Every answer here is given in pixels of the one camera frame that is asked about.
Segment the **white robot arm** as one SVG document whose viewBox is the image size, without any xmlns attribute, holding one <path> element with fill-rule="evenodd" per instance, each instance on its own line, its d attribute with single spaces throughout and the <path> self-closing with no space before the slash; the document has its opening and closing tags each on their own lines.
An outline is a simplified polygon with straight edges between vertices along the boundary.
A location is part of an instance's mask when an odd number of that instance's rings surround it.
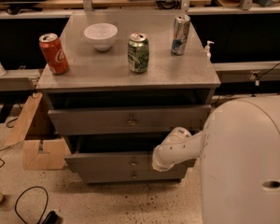
<svg viewBox="0 0 280 224">
<path fill-rule="evenodd" d="M 280 224 L 280 95 L 226 102 L 194 135 L 174 128 L 152 167 L 192 159 L 200 160 L 203 224 Z"/>
</svg>

